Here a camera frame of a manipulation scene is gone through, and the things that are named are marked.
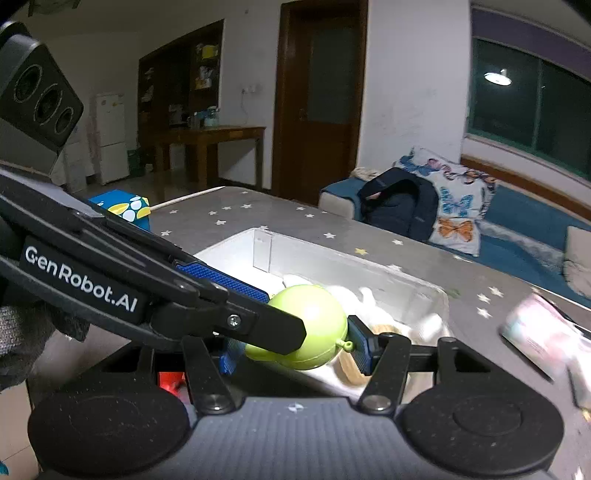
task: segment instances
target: green toy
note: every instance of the green toy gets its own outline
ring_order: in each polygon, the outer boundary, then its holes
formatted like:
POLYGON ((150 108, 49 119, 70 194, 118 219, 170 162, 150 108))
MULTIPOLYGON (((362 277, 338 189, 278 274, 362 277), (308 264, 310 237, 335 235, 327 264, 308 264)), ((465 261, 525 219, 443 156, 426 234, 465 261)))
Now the green toy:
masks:
POLYGON ((340 303, 318 285, 295 285, 275 295, 269 305, 303 320, 306 339, 300 348, 279 355, 254 345, 246 346, 253 360, 276 362, 294 370, 310 370, 330 362, 342 348, 353 350, 347 337, 347 316, 340 303))

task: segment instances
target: wooden cabinet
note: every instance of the wooden cabinet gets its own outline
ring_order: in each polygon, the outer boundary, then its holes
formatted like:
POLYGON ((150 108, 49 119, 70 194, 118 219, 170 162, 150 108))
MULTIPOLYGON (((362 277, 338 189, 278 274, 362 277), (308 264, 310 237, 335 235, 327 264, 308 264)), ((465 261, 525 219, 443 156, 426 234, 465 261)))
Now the wooden cabinet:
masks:
POLYGON ((193 112, 218 106, 223 23, 200 28, 140 59, 138 143, 144 163, 154 164, 154 134, 168 129, 171 118, 186 120, 193 112), (209 73, 208 82, 199 83, 204 73, 209 73))

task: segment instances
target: transparent plastic box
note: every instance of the transparent plastic box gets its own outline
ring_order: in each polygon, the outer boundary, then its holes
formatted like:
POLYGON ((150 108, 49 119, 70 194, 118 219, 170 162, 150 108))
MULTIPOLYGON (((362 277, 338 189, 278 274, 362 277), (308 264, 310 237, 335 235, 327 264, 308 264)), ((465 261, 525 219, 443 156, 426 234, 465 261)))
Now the transparent plastic box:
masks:
MULTIPOLYGON (((437 339, 451 335, 447 322, 449 307, 447 294, 441 287, 407 275, 395 268, 385 267, 363 258, 337 252, 321 245, 252 228, 197 253, 195 257, 213 268, 265 290, 270 295, 281 291, 284 275, 299 275, 324 287, 340 285, 356 293, 359 288, 370 288, 376 305, 394 320, 416 328, 429 315, 437 314, 442 327, 430 342, 420 342, 410 334, 414 343, 437 345, 437 339)), ((332 395, 342 395, 356 401, 364 387, 342 381, 335 372, 335 361, 312 370, 295 371, 268 363, 313 388, 332 395)), ((409 375, 403 402, 433 384, 432 374, 409 375)))

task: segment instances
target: camera lens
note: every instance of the camera lens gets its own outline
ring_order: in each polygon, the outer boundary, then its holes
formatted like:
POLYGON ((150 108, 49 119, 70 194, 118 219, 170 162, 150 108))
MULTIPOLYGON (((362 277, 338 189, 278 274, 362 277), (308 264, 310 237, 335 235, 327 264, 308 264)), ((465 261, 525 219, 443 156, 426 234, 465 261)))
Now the camera lens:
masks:
POLYGON ((35 120, 39 123, 46 123, 54 113, 56 113, 57 107, 61 101, 61 90, 58 89, 57 85, 50 86, 41 98, 37 102, 35 108, 35 120))
POLYGON ((56 122, 56 134, 60 135, 66 130, 66 128, 68 128, 68 125, 70 125, 73 116, 74 109, 71 106, 69 106, 62 113, 60 113, 60 116, 57 117, 56 122))
POLYGON ((26 102, 32 97, 41 81, 41 67, 32 65, 23 72, 14 88, 14 98, 17 102, 26 102))

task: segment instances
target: blue sofa cushion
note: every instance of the blue sofa cushion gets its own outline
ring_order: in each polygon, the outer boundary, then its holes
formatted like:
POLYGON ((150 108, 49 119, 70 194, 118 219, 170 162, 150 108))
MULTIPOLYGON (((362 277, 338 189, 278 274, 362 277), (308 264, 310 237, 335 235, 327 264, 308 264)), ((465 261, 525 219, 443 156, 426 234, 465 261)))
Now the blue sofa cushion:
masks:
POLYGON ((351 202, 353 202, 355 205, 355 216, 353 219, 360 222, 362 220, 361 200, 359 200, 357 192, 361 190, 365 183, 366 182, 361 179, 346 179, 336 183, 331 183, 330 185, 324 187, 320 192, 331 193, 337 197, 351 200, 351 202))
POLYGON ((562 251, 569 225, 591 231, 591 226, 568 213, 501 185, 497 187, 485 220, 562 251))
POLYGON ((502 271, 514 277, 538 285, 567 299, 591 308, 591 299, 587 299, 572 290, 560 273, 552 272, 544 268, 528 252, 519 245, 487 235, 480 238, 480 256, 473 257, 449 250, 472 261, 476 261, 487 267, 502 271))

